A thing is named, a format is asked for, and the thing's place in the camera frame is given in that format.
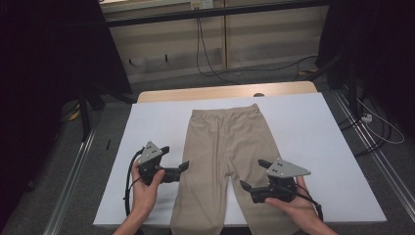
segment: fabric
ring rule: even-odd
[[[280,157],[265,118],[256,104],[228,110],[195,110],[189,121],[181,174],[170,229],[173,235],[220,234],[231,176],[235,194],[253,235],[294,234],[298,228],[282,211],[254,204],[240,180],[253,187],[268,178],[257,160]]]

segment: cable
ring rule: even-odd
[[[376,108],[376,106],[373,104],[373,102],[372,102],[371,99],[369,99],[369,102],[372,104],[373,108],[375,109],[375,112],[378,114],[379,111]],[[381,134],[381,136],[384,136],[384,134],[385,134],[385,123],[382,121],[382,134]],[[391,135],[392,135],[391,128],[388,128],[388,135],[387,135],[386,138],[387,139],[390,139],[391,138]],[[364,151],[362,151],[362,152],[360,152],[360,153],[358,153],[358,154],[356,154],[354,156],[357,158],[357,157],[360,157],[360,156],[363,156],[363,155],[372,153],[372,152],[374,152],[374,151],[382,148],[385,145],[385,143],[386,142],[383,139],[378,138],[378,140],[375,142],[375,144],[371,145],[366,150],[364,150]]]
[[[345,84],[344,84],[343,88],[344,88],[345,90],[348,90],[348,87],[347,87]],[[345,94],[345,92],[344,92],[344,90],[343,90],[343,89],[341,90],[341,92],[342,92],[342,94],[346,97],[346,94]],[[338,123],[338,125],[340,125],[340,124],[344,123],[345,121],[349,120],[350,118],[352,119],[352,123],[350,123],[350,124],[349,124],[349,125],[347,125],[347,126],[341,127],[341,128],[340,128],[340,130],[341,130],[341,131],[344,131],[344,130],[347,130],[347,129],[351,128],[351,127],[356,126],[358,123],[360,123],[360,120],[361,120],[361,118],[362,118],[362,114],[363,114],[363,110],[362,110],[362,108],[360,107],[360,110],[358,110],[358,116],[357,116],[356,118],[353,118],[353,117],[354,117],[354,115],[351,115],[351,116],[348,116],[345,120],[343,120],[343,121],[341,121],[341,122],[339,122],[339,123]]]
[[[298,77],[299,77],[299,72],[300,72],[300,66],[299,63],[297,63],[297,72],[296,72],[296,76],[294,77],[294,79],[292,81],[295,81]]]
[[[210,67],[210,70],[213,72],[214,76],[216,76],[217,78],[219,78],[219,79],[221,79],[221,80],[223,80],[223,81],[227,81],[227,82],[231,82],[231,83],[234,83],[234,84],[237,84],[237,85],[241,85],[241,83],[239,83],[239,82],[232,81],[232,80],[228,80],[228,79],[225,79],[225,78],[220,77],[220,76],[219,76],[219,74],[217,74],[217,73],[213,70],[213,68],[211,67],[211,64],[210,64],[210,60],[208,59],[208,52],[207,52],[207,47],[206,47],[206,45],[205,45],[205,40],[204,40],[204,32],[203,32],[203,29],[202,29],[201,19],[197,18],[196,20],[197,20],[197,22],[198,22],[198,54],[197,54],[197,60],[196,60],[196,63],[197,63],[197,66],[198,66],[198,70],[199,70],[199,72],[200,72],[202,75],[205,75],[205,74],[203,74],[203,73],[201,72],[201,69],[200,69],[200,67],[199,67],[199,43],[200,43],[200,39],[199,39],[199,32],[200,32],[200,33],[201,33],[201,38],[202,38],[202,43],[203,43],[203,45],[204,45],[205,56],[206,56],[206,58],[207,58],[207,64],[208,64],[208,66]]]
[[[308,192],[308,190],[306,190],[304,187],[302,187],[301,185],[299,185],[297,183],[296,183],[296,186],[299,187],[300,189],[304,190],[304,192],[308,195],[308,197],[310,199],[312,199],[312,197],[311,197],[310,193]]]
[[[385,123],[387,123],[390,127],[392,127],[393,129],[395,129],[399,134],[400,134],[400,136],[402,136],[402,140],[401,141],[398,141],[398,142],[393,142],[393,141],[390,141],[390,140],[388,140],[388,139],[385,139],[385,138],[383,138],[382,136],[380,136],[380,135],[378,135],[375,131],[373,131],[370,127],[369,127],[369,125],[368,125],[368,123],[366,122],[366,127],[374,134],[374,135],[376,135],[378,138],[380,138],[380,139],[382,139],[382,140],[384,140],[384,141],[386,141],[386,142],[388,142],[388,143],[391,143],[391,144],[401,144],[401,143],[403,143],[403,141],[405,141],[405,136],[396,128],[396,127],[394,127],[394,125],[392,125],[390,122],[388,122],[387,120],[385,120],[385,119],[383,119],[382,117],[380,117],[380,116],[378,116],[377,114],[375,114],[373,111],[371,111],[369,108],[367,108],[364,104],[363,104],[363,102],[361,102],[359,99],[357,99],[357,101],[367,110],[367,111],[369,111],[369,113],[371,113],[372,115],[374,115],[375,117],[377,117],[377,118],[379,118],[380,120],[382,120],[382,121],[384,121]]]
[[[125,205],[125,213],[127,214],[127,216],[131,213],[130,210],[130,206],[129,206],[129,195],[130,195],[130,190],[131,187],[134,185],[135,182],[137,182],[137,180],[139,180],[141,177],[139,177],[138,179],[134,180],[134,182],[131,183],[131,185],[129,184],[129,178],[130,178],[130,174],[131,174],[131,169],[132,169],[132,165],[134,164],[135,160],[137,159],[137,157],[139,155],[141,155],[144,151],[144,148],[142,148],[140,151],[138,151],[134,157],[131,160],[131,163],[129,165],[128,168],[128,172],[127,172],[127,180],[126,180],[126,185],[125,185],[125,195],[124,195],[124,205]]]
[[[281,189],[282,191],[285,191],[285,192],[287,192],[287,193],[290,193],[290,194],[293,194],[293,195],[296,195],[296,196],[298,196],[298,197],[300,197],[300,198],[302,198],[302,199],[305,199],[305,200],[307,200],[307,201],[309,201],[310,203],[312,203],[313,205],[314,205],[314,207],[315,207],[315,209],[317,210],[317,214],[318,214],[318,217],[321,219],[321,221],[324,221],[323,219],[324,219],[324,217],[323,217],[323,210],[322,210],[322,207],[321,207],[321,205],[319,204],[319,203],[317,203],[317,202],[315,202],[312,198],[311,198],[311,196],[309,196],[309,197],[307,197],[307,196],[304,196],[303,194],[301,194],[301,193],[298,193],[298,192],[295,192],[295,191],[292,191],[292,190],[290,190],[290,189],[288,189],[288,188],[285,188],[285,187],[282,187],[282,186],[279,186],[279,185],[277,185],[277,188],[278,189]],[[300,187],[301,189],[303,189],[308,195],[309,195],[309,193],[308,193],[308,191],[307,190],[305,190],[304,188],[302,188],[302,187]]]
[[[294,63],[291,63],[291,64],[289,64],[287,66],[283,66],[283,67],[280,67],[280,68],[274,68],[274,69],[242,69],[242,70],[224,70],[224,71],[220,71],[220,72],[214,71],[212,69],[212,67],[210,65],[210,61],[208,59],[208,53],[207,53],[207,49],[206,49],[206,45],[205,45],[205,40],[204,40],[204,35],[203,35],[202,22],[201,22],[201,20],[199,18],[197,18],[197,22],[198,22],[198,51],[197,51],[197,57],[196,57],[196,64],[197,64],[199,73],[201,75],[203,75],[203,76],[216,76],[216,77],[219,77],[220,75],[225,74],[225,73],[239,72],[239,71],[279,71],[279,70],[283,70],[283,69],[286,69],[286,68],[289,68],[289,67],[298,65],[302,61],[305,61],[305,60],[308,60],[308,59],[311,59],[311,58],[317,58],[318,57],[318,56],[308,56],[308,57],[299,59],[298,61],[296,61]],[[200,52],[199,44],[200,44],[200,38],[202,38],[202,42],[203,42],[203,45],[204,45],[204,50],[205,50],[205,56],[207,58],[207,63],[209,65],[209,67],[210,67],[210,70],[213,72],[213,74],[204,73],[200,69],[200,65],[199,65],[199,52]],[[238,83],[238,82],[231,81],[231,80],[227,80],[227,79],[224,79],[222,77],[219,77],[219,78],[222,79],[222,80],[225,80],[225,81],[228,81],[228,82],[232,82],[232,83],[237,83],[237,84],[240,85],[240,83]]]

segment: human hand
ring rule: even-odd
[[[140,178],[138,171],[138,161],[136,161],[131,169],[132,182]],[[143,180],[139,179],[133,184],[133,203],[131,213],[139,213],[147,218],[156,203],[157,191],[164,177],[164,170],[159,170],[150,186],[146,185]]]
[[[297,192],[307,196],[308,189],[302,176],[297,177],[297,184]],[[306,199],[295,197],[291,202],[286,203],[275,198],[267,198],[265,203],[285,212],[296,225],[308,234],[336,234],[320,220],[313,204]]]
[[[133,182],[132,210],[122,225],[114,232],[115,235],[135,234],[141,224],[147,219],[156,203],[157,190],[164,177],[164,170],[159,170],[150,186],[140,180],[138,172],[138,161],[132,165],[131,177]]]

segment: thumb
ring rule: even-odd
[[[152,187],[152,188],[159,187],[159,185],[162,182],[162,178],[164,177],[164,174],[165,174],[165,171],[163,169],[157,171],[157,173],[153,177],[153,181],[152,181],[152,184],[150,185],[150,187]]]
[[[138,171],[138,164],[137,162],[133,164],[131,167],[131,177],[132,180],[136,180],[140,177],[140,172]]]
[[[265,203],[281,211],[285,211],[288,206],[288,203],[283,202],[276,198],[266,198]]]

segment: white board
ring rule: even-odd
[[[326,222],[386,221],[323,96],[316,93],[133,105],[94,224],[114,227],[124,221],[122,198],[128,166],[148,141],[169,146],[161,165],[178,167],[193,110],[254,103],[267,120],[281,157],[311,170],[305,182],[313,199],[322,205]],[[177,191],[177,182],[160,186],[156,206],[145,224],[168,226]],[[246,224],[231,183],[227,192],[225,226]]]

